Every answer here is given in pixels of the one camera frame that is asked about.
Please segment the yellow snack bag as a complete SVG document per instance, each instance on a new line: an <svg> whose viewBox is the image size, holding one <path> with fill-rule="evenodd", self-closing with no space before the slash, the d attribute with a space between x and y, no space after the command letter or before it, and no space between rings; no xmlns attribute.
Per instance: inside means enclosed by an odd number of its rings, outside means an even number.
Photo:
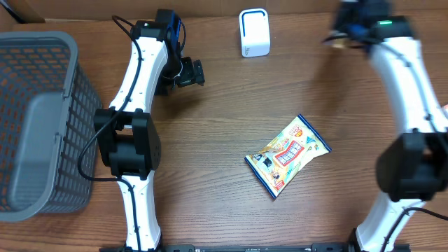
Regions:
<svg viewBox="0 0 448 252"><path fill-rule="evenodd" d="M276 199L305 165L331 151L322 136L299 114L264 148L244 160Z"/></svg>

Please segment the white green tissue pack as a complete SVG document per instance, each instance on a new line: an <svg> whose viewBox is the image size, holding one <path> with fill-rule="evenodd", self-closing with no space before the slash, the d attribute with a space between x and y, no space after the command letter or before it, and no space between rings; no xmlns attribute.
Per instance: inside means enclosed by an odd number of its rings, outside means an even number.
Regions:
<svg viewBox="0 0 448 252"><path fill-rule="evenodd" d="M345 49L350 46L350 42L347 37L332 38L329 40L328 45L337 49Z"/></svg>

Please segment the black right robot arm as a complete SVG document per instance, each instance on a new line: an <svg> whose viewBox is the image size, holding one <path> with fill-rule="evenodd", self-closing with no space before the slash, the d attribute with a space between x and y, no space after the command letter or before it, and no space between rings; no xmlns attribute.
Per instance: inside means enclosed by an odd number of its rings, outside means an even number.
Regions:
<svg viewBox="0 0 448 252"><path fill-rule="evenodd" d="M445 216L425 204L447 189L447 111L428 76L421 40L388 1L341 1L327 41L364 50L384 84L397 137L378 157L379 194L343 251L410 251L396 239L416 213Z"/></svg>

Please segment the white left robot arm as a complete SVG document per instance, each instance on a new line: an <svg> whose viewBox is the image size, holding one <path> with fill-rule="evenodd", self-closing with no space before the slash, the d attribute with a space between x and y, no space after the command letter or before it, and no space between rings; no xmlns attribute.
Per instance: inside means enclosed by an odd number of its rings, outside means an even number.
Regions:
<svg viewBox="0 0 448 252"><path fill-rule="evenodd" d="M95 139L122 193L127 238L120 251L161 251L153 189L162 147L151 118L153 98L203 85L205 77L199 60L183 56L186 29L174 10L159 9L153 21L139 20L126 33L132 54L109 108L94 114Z"/></svg>

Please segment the white barcode scanner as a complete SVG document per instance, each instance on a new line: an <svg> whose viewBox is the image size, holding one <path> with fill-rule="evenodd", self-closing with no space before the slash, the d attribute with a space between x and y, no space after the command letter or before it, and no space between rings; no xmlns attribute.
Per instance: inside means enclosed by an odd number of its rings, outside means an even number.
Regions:
<svg viewBox="0 0 448 252"><path fill-rule="evenodd" d="M269 16L265 9L243 10L239 14L239 30L243 57L260 57L270 53Z"/></svg>

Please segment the grey plastic mesh basket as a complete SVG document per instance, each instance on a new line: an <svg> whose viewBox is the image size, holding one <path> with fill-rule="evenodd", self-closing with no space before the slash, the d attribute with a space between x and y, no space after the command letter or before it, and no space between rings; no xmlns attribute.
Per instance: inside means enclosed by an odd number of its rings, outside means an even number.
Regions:
<svg viewBox="0 0 448 252"><path fill-rule="evenodd" d="M102 103L61 31L1 34L1 220L71 213L90 201Z"/></svg>

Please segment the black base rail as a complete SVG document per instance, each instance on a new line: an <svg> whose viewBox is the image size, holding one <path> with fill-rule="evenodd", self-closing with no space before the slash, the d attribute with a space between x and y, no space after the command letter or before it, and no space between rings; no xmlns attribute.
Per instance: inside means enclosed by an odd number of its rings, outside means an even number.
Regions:
<svg viewBox="0 0 448 252"><path fill-rule="evenodd" d="M356 252L350 243L313 243L306 246L193 246L190 244L160 246L156 252Z"/></svg>

